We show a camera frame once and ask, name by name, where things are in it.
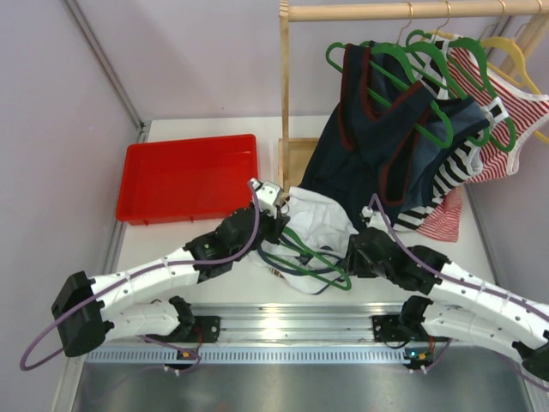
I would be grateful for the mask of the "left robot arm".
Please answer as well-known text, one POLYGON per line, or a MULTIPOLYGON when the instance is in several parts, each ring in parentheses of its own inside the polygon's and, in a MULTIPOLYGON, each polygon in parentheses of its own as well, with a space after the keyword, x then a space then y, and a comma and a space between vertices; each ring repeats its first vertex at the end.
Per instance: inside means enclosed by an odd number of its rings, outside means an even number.
POLYGON ((278 243, 289 221, 279 209, 249 206, 148 264, 107 275, 80 271, 69 276, 51 307, 63 353, 76 357, 105 342, 138 335, 186 340, 195 318, 175 291, 230 272, 265 241, 278 243))

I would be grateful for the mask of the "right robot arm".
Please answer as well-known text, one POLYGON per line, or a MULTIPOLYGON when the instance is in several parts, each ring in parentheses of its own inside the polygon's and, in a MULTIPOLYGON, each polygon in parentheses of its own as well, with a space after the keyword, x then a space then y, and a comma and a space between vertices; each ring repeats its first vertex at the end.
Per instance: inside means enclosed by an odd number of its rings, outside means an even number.
POLYGON ((427 246, 401 246, 375 228, 351 235, 346 268, 411 294, 393 323, 398 340, 468 342, 548 380, 546 304, 484 281, 427 246))

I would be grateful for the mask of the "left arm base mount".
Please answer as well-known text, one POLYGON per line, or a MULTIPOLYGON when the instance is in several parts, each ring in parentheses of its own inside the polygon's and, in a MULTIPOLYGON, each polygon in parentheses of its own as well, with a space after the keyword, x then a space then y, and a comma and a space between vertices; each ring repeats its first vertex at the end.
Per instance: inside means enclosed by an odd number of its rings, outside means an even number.
POLYGON ((220 335, 219 316, 197 316, 194 322, 183 322, 170 338, 172 342, 188 342, 188 343, 214 343, 218 341, 220 335))

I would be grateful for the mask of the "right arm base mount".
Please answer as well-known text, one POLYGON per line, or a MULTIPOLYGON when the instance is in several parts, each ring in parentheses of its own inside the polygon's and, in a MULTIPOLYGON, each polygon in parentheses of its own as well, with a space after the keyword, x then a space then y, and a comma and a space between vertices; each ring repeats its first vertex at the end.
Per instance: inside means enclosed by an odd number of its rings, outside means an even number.
POLYGON ((372 316, 371 323, 374 341, 383 343, 388 348, 404 348, 410 342, 423 339, 419 329, 403 325, 396 314, 372 316))

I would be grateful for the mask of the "white printed tank top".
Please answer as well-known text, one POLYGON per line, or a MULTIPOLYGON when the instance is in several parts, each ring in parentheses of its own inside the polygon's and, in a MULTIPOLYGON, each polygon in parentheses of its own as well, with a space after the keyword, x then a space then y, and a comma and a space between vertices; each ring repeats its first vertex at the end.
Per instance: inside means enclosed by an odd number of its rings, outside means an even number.
MULTIPOLYGON (((291 188, 282 213, 291 218, 285 228, 294 229, 309 246, 330 245, 344 258, 350 236, 357 233, 347 213, 335 200, 314 191, 299 187, 291 188)), ((258 257, 257 251, 255 261, 275 275, 258 257)))

